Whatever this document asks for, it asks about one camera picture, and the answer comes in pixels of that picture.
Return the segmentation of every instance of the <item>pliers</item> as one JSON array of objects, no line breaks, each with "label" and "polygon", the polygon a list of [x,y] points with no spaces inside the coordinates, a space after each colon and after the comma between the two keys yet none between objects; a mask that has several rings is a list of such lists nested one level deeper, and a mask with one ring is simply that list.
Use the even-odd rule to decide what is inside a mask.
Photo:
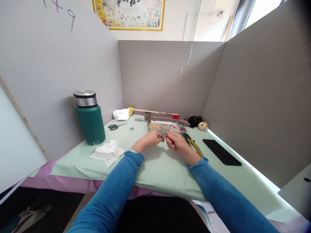
[{"label": "pliers", "polygon": [[198,147],[197,144],[195,144],[195,141],[189,136],[189,134],[185,134],[185,138],[186,138],[186,141],[187,143],[189,144],[189,146],[193,146],[195,148],[195,150],[197,151],[197,153],[202,157],[204,158],[202,152],[200,151],[200,148]]}]

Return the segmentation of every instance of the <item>picture frame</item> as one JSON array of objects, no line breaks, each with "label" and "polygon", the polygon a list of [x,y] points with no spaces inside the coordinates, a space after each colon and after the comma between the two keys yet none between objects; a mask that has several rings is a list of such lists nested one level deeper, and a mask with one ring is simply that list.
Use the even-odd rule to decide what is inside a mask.
[{"label": "picture frame", "polygon": [[110,30],[163,30],[165,0],[92,0],[92,2],[95,14]]}]

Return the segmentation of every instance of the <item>black scissor handle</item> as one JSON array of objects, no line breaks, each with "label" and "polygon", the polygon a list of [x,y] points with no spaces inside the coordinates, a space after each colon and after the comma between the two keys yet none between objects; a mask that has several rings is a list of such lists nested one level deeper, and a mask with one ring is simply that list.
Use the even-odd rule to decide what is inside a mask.
[{"label": "black scissor handle", "polygon": [[108,128],[110,130],[116,130],[117,128],[119,128],[117,125],[109,125]]}]

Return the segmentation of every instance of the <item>blue long-sleeve shirt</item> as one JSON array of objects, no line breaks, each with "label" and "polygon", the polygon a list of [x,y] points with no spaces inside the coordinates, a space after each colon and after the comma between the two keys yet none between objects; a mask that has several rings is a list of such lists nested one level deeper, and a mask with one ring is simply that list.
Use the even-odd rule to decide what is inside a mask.
[{"label": "blue long-sleeve shirt", "polygon": [[[142,154],[125,152],[67,233],[114,232],[143,161]],[[207,158],[188,168],[231,233],[278,233],[246,197],[208,164]]]}]

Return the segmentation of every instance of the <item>light green paper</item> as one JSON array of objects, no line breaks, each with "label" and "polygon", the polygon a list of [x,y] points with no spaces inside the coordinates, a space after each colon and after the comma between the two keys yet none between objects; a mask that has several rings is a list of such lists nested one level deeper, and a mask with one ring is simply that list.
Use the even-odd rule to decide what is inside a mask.
[{"label": "light green paper", "polygon": [[37,170],[35,170],[33,173],[31,173],[28,177],[35,177],[35,175],[40,171],[42,167],[39,167]]},{"label": "light green paper", "polygon": [[[143,118],[143,116],[132,115],[127,124],[120,126],[117,130],[109,130],[108,126],[120,123],[115,120],[109,122],[105,126],[106,139],[104,143],[116,140],[118,146],[124,150],[131,148],[138,139],[148,132],[147,123],[134,121],[135,118]],[[188,134],[195,140],[202,154],[209,160],[209,164],[248,198],[263,215],[276,221],[289,221],[300,216],[260,179],[244,159],[241,159],[234,150],[210,130],[200,131],[198,128],[189,128]],[[236,157],[242,166],[224,165],[203,143],[202,139],[216,140]],[[104,161],[89,158],[96,147],[87,145],[85,141],[80,143],[56,162],[51,175],[105,180],[123,155],[107,169]],[[166,143],[146,148],[143,155],[145,162],[139,169],[135,185],[182,198],[208,201],[193,174],[188,170],[186,162],[175,151],[170,150]]]}]

